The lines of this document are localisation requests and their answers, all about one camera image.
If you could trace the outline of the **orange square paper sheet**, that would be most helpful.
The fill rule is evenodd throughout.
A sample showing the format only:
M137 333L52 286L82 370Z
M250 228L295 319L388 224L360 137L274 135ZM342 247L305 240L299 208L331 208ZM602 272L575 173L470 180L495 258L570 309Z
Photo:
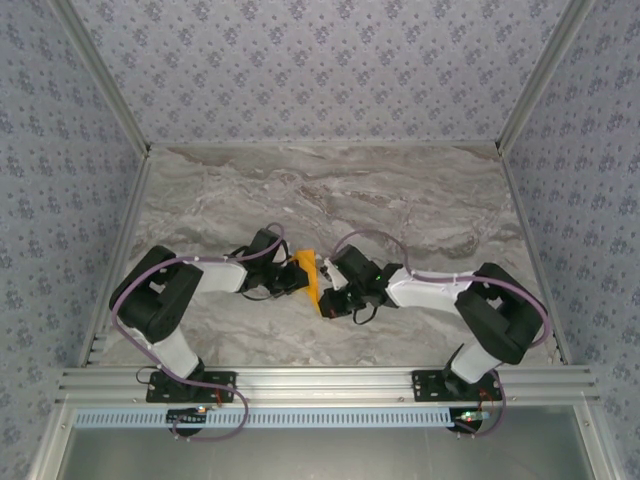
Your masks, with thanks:
M297 250L293 255L293 259L307 273L308 286L304 288L306 294L317 313L320 313L319 307L319 282L318 269L316 265L316 253L313 249Z

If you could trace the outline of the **grey metal panel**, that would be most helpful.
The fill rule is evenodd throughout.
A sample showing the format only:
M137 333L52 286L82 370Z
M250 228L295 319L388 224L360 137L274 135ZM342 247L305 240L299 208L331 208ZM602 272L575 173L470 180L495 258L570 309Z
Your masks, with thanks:
M77 430L57 480L595 480L580 448L551 440L292 429L200 444L164 430Z

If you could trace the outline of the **small black controller board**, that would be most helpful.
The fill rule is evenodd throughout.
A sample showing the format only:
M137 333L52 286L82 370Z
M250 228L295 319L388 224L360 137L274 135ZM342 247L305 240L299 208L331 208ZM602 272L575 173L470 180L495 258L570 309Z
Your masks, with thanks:
M479 408L452 408L450 410L453 430L469 434L478 433L483 424L491 418L491 412Z
M169 409L165 415L165 423L171 426L204 425L206 419L207 411L202 408L194 407L184 409Z

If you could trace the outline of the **aluminium mounting rail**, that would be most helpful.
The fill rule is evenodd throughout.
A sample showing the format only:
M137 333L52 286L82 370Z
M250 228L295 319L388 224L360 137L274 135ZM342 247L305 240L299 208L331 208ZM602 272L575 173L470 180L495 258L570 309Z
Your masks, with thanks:
M235 367L236 388L252 406L398 406L414 401L412 367ZM54 401L128 406L145 401L152 369L90 367L63 371ZM601 399L584 366L498 370L515 406L577 405Z

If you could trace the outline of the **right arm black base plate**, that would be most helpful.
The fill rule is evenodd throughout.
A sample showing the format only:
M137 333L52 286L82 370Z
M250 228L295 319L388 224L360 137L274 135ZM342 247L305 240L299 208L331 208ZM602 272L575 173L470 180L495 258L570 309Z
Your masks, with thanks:
M498 381L491 373L486 373L475 383L467 383L455 374L443 370L414 370L411 373L411 382L416 402L479 402L503 399Z

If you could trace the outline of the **aluminium table end rail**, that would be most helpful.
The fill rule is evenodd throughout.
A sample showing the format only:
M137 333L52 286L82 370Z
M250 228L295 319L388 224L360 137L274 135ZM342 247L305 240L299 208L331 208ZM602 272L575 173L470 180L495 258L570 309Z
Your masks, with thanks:
M257 142L155 142L149 149L161 148L241 148L241 147L455 147L455 148L489 148L497 150L495 140L323 140L323 141L257 141Z

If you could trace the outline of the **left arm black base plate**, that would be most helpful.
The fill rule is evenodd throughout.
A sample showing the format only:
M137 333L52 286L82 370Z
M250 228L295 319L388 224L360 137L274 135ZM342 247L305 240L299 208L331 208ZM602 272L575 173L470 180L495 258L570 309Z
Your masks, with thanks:
M202 383L236 386L237 373L233 371L203 371L192 374L189 379ZM147 403L231 403L234 394L226 391L178 382L164 372L154 372L148 381Z

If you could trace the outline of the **aluminium table side rail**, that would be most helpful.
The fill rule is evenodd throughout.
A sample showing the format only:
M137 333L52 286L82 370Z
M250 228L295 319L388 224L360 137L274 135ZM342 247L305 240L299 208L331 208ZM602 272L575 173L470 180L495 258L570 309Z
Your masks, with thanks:
M79 358L78 366L85 368L91 364L91 352L97 337L100 337L105 330L109 330L109 300L114 289L122 279L126 269L126 264L132 248L135 229L139 220L141 203L143 201L146 183L149 176L149 153L145 152L136 170L136 175L129 196L125 205L124 213L118 230L118 234L113 244L107 265L106 275L101 284L96 304L93 309L88 330L85 335Z
M557 356L563 365L570 365L573 363L572 355L569 351L569 345L562 328L561 317L558 314L552 290L547 280L546 272L544 271L544 266L539 255L539 249L536 245L533 231L528 221L523 200L506 155L501 152L500 144L498 142L495 143L495 147L502 163L506 183L511 192L516 214L523 229L525 242L532 262L536 281L540 289L541 298L547 308L549 319L553 327L552 334L556 344L556 350L558 351Z

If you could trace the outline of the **aluminium frame post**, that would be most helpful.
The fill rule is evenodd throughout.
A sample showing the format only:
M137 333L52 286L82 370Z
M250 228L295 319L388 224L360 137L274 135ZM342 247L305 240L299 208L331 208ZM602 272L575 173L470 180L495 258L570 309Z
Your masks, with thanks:
M568 0L497 137L496 148L502 158L508 155L523 131L536 104L595 3L596 0Z
M149 146L144 135L136 122L133 112L126 103L115 77L110 73L90 32L85 27L71 0L47 0L47 2L103 95L106 104L118 120L127 139L137 154L145 157Z

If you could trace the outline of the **aluminium frame leg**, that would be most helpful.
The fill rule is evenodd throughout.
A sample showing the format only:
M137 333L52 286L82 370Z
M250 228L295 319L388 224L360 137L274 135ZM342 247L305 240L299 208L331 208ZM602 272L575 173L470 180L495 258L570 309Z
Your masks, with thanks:
M75 408L65 404L54 406L27 480L56 480L73 430Z
M595 480L619 480L618 469L599 407L583 402L574 407L581 440Z

